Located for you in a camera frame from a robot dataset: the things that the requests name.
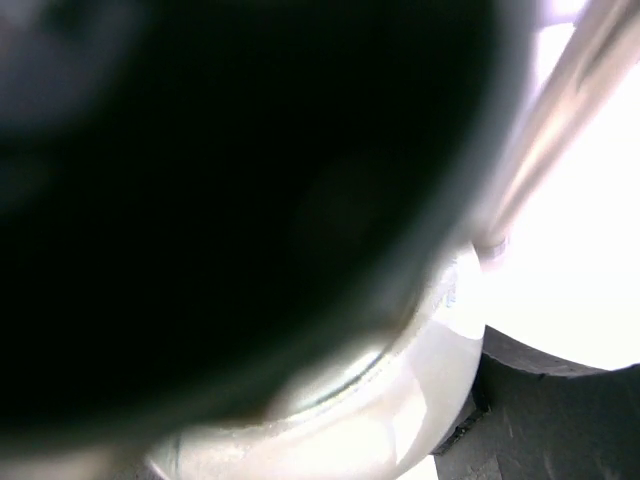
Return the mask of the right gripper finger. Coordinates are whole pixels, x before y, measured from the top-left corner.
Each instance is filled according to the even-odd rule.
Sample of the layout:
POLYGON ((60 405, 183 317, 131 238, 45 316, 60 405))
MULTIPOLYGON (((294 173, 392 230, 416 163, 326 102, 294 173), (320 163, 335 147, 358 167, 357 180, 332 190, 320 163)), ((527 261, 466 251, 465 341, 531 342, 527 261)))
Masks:
POLYGON ((604 371, 485 331, 467 404, 434 452, 441 479, 639 477, 639 368, 604 371))

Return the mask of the green-cap glass bottle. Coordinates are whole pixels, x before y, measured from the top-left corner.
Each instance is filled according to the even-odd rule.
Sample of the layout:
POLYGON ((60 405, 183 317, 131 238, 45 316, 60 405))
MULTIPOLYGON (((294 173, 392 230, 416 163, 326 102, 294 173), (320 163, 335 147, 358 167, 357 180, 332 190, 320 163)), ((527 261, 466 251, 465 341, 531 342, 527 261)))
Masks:
POLYGON ((254 420, 473 236, 532 1, 5 1, 1 475, 254 420))

